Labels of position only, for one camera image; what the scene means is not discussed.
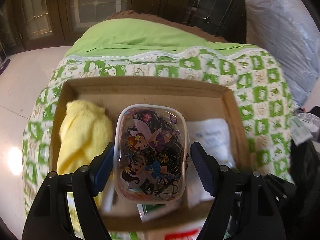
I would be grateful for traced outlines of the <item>fairy print zip pouch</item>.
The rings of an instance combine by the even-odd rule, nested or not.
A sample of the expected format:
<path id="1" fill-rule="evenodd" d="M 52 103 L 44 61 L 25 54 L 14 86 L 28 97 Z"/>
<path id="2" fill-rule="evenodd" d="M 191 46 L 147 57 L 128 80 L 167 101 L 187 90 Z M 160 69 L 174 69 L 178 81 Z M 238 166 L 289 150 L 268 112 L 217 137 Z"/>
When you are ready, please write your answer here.
<path id="1" fill-rule="evenodd" d="M 117 121 L 114 186 L 135 204 L 169 204 L 181 199 L 189 162 L 183 115 L 170 107 L 136 104 Z"/>

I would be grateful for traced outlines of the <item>green white granule sachet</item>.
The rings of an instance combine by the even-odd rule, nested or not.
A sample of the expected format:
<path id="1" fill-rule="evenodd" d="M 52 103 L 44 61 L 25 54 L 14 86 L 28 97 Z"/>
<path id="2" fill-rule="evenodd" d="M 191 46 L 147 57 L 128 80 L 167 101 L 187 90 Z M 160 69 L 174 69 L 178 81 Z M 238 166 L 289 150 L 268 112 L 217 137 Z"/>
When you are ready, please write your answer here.
<path id="1" fill-rule="evenodd" d="M 151 220 L 163 217 L 179 209 L 181 202 L 172 202 L 169 204 L 137 204 L 140 220 L 145 223 Z"/>

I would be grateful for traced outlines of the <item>yellow towel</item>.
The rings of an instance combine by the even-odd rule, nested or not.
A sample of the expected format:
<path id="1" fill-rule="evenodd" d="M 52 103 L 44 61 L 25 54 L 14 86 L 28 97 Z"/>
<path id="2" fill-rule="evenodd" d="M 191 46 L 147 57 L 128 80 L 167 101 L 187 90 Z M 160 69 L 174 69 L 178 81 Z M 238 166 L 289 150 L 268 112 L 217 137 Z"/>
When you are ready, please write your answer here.
<path id="1" fill-rule="evenodd" d="M 67 103 L 61 124 L 60 152 L 56 171 L 59 175 L 75 172 L 101 155 L 113 140 L 112 121 L 105 109 L 86 100 Z"/>

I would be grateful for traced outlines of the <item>green patterned quilt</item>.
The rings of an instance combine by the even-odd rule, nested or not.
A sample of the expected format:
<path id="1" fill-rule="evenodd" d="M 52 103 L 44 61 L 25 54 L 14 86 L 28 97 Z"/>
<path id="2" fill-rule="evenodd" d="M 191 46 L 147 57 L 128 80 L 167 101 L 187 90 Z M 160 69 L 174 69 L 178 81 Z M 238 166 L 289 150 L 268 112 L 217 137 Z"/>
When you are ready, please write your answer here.
<path id="1" fill-rule="evenodd" d="M 290 179 L 292 94 L 280 64 L 268 51 L 225 43 L 176 51 L 160 48 L 86 50 L 74 46 L 37 98 L 23 132 L 23 191 L 27 210 L 49 172 L 52 157 L 49 144 L 63 84 L 75 78 L 125 75 L 173 77 L 228 87 L 240 111 L 253 166 Z"/>

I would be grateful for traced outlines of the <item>shallow cardboard tray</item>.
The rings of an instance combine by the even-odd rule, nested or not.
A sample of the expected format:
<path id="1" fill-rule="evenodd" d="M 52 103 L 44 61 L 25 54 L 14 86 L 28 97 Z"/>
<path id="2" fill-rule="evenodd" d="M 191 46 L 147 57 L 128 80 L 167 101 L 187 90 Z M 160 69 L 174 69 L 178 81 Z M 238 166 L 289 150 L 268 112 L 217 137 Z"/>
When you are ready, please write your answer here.
<path id="1" fill-rule="evenodd" d="M 178 110 L 187 121 L 222 118 L 231 133 L 231 152 L 236 168 L 251 171 L 249 147 L 235 92 L 227 87 L 202 81 L 153 76 L 106 76 L 70 79 L 61 90 L 53 122 L 50 144 L 50 169 L 56 170 L 60 151 L 59 130 L 66 115 L 66 104 L 76 99 L 91 101 L 106 109 L 112 124 L 126 107 L 134 104 L 167 106 Z M 207 217 L 212 201 L 187 207 L 187 196 L 182 206 L 159 219 L 143 223 L 135 204 L 118 198 L 115 211 L 103 215 L 108 231 L 148 231 L 178 226 Z"/>

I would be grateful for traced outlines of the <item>white gauze pad packet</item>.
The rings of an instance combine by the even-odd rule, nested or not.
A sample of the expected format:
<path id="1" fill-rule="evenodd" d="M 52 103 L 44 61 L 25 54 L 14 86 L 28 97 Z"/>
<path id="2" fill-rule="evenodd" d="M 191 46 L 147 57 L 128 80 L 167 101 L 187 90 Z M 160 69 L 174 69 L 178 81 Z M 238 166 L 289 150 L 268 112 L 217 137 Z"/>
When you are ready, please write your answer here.
<path id="1" fill-rule="evenodd" d="M 220 165 L 235 168 L 235 161 L 231 153 L 229 127 L 225 120 L 207 119 L 188 121 L 186 124 L 191 144 L 198 141 L 206 153 L 213 156 Z M 188 170 L 185 189 L 188 207 L 191 209 L 201 202 L 213 200 L 214 197 L 204 189 L 193 163 L 189 164 Z"/>

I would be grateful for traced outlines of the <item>wooden glass cabinet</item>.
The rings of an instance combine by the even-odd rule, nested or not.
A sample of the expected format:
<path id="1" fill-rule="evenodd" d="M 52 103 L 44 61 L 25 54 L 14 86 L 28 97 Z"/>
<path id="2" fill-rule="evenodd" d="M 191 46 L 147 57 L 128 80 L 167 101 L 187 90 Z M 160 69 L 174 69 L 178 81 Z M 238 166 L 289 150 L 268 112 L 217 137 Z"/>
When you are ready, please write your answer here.
<path id="1" fill-rule="evenodd" d="M 245 0 L 1 0 L 1 56 L 70 46 L 91 26 L 129 10 L 245 41 Z"/>

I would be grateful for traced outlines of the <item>green pillow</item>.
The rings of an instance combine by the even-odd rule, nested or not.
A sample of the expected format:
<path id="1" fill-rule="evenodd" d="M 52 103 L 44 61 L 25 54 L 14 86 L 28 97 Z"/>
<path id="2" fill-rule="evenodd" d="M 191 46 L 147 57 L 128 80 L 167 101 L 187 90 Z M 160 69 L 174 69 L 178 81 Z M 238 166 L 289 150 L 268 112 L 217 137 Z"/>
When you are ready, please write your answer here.
<path id="1" fill-rule="evenodd" d="M 259 48 L 251 44 L 230 43 L 198 27 L 166 20 L 159 23 L 135 18 L 116 18 L 87 29 L 65 56 L 133 56 L 150 51 L 175 54 L 191 47 L 213 49 L 222 55 L 232 55 L 247 48 Z"/>

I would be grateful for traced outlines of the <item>clear plastic stuffed bag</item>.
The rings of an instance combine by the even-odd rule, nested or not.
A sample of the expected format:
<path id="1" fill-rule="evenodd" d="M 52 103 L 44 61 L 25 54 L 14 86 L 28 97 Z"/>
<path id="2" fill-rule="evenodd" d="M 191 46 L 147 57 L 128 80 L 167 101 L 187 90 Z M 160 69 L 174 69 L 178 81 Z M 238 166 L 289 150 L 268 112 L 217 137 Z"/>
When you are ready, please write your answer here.
<path id="1" fill-rule="evenodd" d="M 246 42 L 281 64 L 296 105 L 319 105 L 319 29 L 302 0 L 245 0 Z"/>

